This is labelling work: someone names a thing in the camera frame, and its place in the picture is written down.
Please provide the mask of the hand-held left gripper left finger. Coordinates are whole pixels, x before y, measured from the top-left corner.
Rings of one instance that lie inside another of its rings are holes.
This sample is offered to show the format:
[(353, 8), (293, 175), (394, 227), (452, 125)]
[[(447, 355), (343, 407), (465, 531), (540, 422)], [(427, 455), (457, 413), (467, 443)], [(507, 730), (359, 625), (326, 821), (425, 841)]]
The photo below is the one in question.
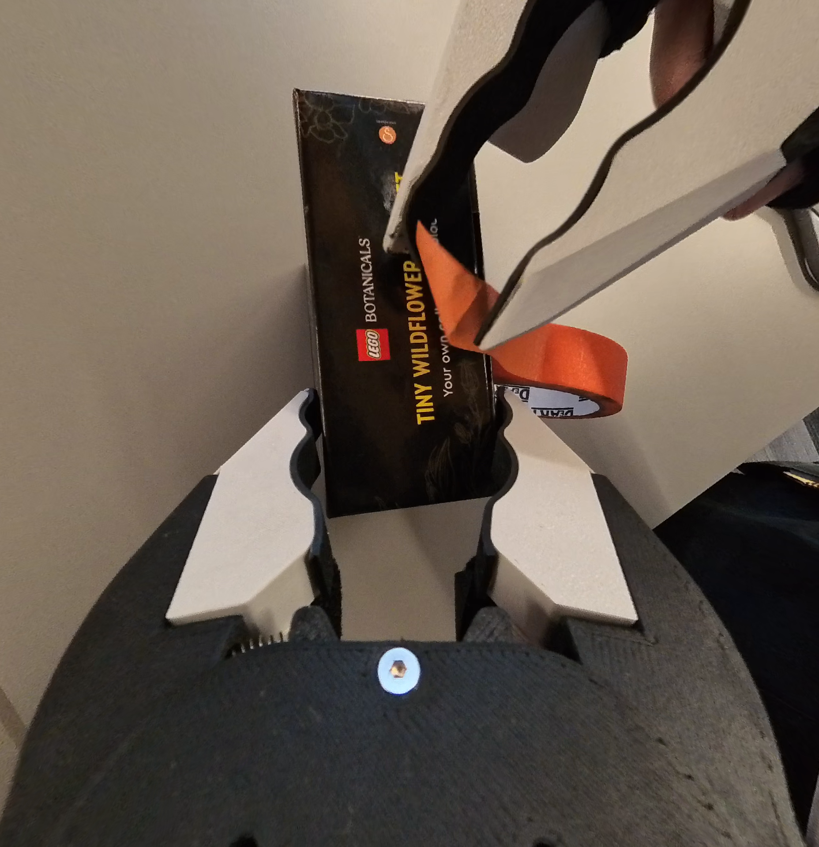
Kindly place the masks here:
[(338, 566), (312, 487), (319, 399), (302, 390), (218, 470), (166, 614), (175, 625), (239, 615), (288, 634), (315, 604), (338, 630)]

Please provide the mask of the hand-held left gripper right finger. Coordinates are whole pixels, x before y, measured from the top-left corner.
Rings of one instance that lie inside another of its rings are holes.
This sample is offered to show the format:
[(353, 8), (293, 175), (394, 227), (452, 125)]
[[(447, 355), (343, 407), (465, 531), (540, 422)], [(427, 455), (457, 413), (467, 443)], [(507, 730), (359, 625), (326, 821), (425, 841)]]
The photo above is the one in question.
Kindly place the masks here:
[(637, 611), (590, 468), (513, 394), (499, 394), (492, 498), (456, 575), (456, 632), (504, 609), (532, 642), (561, 617), (630, 626)]

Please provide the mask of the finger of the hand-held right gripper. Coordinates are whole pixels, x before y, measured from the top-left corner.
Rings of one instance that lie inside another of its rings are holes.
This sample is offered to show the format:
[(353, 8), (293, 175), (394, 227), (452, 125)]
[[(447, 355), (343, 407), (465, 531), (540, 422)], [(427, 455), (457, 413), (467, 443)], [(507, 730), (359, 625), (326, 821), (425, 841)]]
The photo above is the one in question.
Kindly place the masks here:
[(521, 257), (478, 336), (481, 349), (569, 311), (783, 168), (789, 55), (790, 2), (750, 2), (707, 75), (608, 154), (594, 195)]
[(488, 23), (488, 2), (458, 6), (394, 202), (383, 246), (415, 251), (415, 227), (443, 218), (490, 135), (507, 121), (501, 76), (508, 34)]

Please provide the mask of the orange tape roll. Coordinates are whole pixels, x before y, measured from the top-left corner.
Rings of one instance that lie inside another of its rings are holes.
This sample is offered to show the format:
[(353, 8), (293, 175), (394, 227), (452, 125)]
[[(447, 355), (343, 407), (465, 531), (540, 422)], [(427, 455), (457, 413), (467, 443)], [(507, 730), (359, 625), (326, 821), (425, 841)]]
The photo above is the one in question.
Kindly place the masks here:
[[(424, 227), (416, 247), (450, 345), (480, 352), (475, 340), (499, 294), (455, 259)], [(549, 323), (490, 352), (492, 373), (506, 384), (562, 390), (594, 401), (587, 418), (620, 412), (627, 381), (627, 352), (611, 339)]]

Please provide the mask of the black lego flower box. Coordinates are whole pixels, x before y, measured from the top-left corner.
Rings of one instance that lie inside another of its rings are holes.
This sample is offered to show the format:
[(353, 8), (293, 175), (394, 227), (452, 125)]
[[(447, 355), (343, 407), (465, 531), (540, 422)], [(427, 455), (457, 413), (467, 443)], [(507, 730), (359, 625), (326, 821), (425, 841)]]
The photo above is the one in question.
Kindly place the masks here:
[(452, 346), (425, 274), (383, 249), (423, 106), (293, 92), (330, 517), (487, 496), (490, 360)]

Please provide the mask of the person's right hand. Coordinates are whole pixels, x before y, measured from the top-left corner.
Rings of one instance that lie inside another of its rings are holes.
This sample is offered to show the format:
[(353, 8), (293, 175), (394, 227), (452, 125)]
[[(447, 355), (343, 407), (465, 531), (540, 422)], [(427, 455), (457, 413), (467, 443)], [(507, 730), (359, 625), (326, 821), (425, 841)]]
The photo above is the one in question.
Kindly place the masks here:
[(659, 1), (654, 10), (649, 76), (656, 108), (698, 72), (714, 38), (712, 1)]

